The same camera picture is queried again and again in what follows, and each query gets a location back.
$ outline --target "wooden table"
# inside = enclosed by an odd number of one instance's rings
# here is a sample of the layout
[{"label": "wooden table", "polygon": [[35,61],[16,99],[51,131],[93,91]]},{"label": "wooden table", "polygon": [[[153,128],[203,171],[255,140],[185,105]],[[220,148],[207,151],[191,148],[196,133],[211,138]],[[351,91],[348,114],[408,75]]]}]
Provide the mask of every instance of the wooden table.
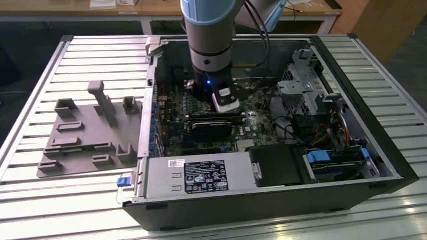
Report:
[{"label": "wooden table", "polygon": [[[297,4],[295,9],[301,12],[293,14],[292,10],[284,9],[280,21],[321,22],[317,34],[329,33],[335,20],[343,12],[339,9],[332,9],[324,0]],[[145,16],[141,22],[145,35],[152,35],[152,21],[180,21],[183,19],[180,0],[144,0],[141,11]]]},{"label": "wooden table", "polygon": [[[317,33],[329,33],[341,10],[324,0],[297,4],[295,9],[301,12],[285,9],[280,21],[321,22]],[[180,0],[139,0],[136,6],[96,11],[91,11],[91,0],[0,0],[0,22],[137,21],[144,35],[152,35],[151,22],[181,19]]]}]

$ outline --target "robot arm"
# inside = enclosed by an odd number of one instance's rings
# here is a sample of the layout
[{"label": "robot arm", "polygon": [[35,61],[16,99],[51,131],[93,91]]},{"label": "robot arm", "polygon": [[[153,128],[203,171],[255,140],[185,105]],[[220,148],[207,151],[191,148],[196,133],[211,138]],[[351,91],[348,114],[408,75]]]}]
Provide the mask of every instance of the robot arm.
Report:
[{"label": "robot arm", "polygon": [[[255,27],[243,8],[247,0],[180,0],[195,72],[195,84],[208,96],[216,111],[232,111],[240,106],[232,80],[232,40],[235,21]],[[253,0],[267,31],[275,28],[285,0]]]}]

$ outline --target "table leg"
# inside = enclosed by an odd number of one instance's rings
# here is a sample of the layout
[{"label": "table leg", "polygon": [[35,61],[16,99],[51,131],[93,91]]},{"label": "table leg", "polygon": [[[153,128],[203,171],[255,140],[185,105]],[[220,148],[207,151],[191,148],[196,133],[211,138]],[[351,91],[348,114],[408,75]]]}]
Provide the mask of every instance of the table leg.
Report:
[{"label": "table leg", "polygon": [[141,25],[143,34],[145,36],[153,35],[151,16],[143,16],[140,18],[140,25]]},{"label": "table leg", "polygon": [[328,16],[323,21],[317,34],[329,34],[337,16]]},{"label": "table leg", "polygon": [[47,31],[51,31],[53,29],[53,26],[52,26],[52,22],[51,21],[43,21],[41,22],[43,26],[44,26],[44,29]]}]

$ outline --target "motherboard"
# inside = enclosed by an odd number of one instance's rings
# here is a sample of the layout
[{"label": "motherboard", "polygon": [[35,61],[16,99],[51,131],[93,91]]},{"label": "motherboard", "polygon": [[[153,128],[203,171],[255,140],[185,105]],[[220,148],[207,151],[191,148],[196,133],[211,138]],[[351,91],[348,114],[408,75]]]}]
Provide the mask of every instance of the motherboard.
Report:
[{"label": "motherboard", "polygon": [[216,113],[184,85],[164,86],[159,106],[165,157],[244,152],[279,143],[268,117],[268,89],[257,88],[252,80],[237,80],[235,85],[252,94],[232,113]]}]

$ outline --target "floor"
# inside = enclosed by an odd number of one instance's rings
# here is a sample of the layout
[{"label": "floor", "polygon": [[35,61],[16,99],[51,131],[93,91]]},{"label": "floor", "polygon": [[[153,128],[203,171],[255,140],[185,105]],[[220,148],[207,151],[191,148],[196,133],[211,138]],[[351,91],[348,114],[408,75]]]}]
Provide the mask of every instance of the floor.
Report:
[{"label": "floor", "polygon": [[[153,23],[152,29],[155,34],[184,34],[177,23]],[[21,74],[17,82],[0,87],[0,144],[9,134],[61,36],[141,34],[137,22],[59,22],[53,23],[51,31],[47,31],[40,22],[0,23],[0,45],[7,50]],[[427,18],[386,67],[427,110],[426,46]]]}]

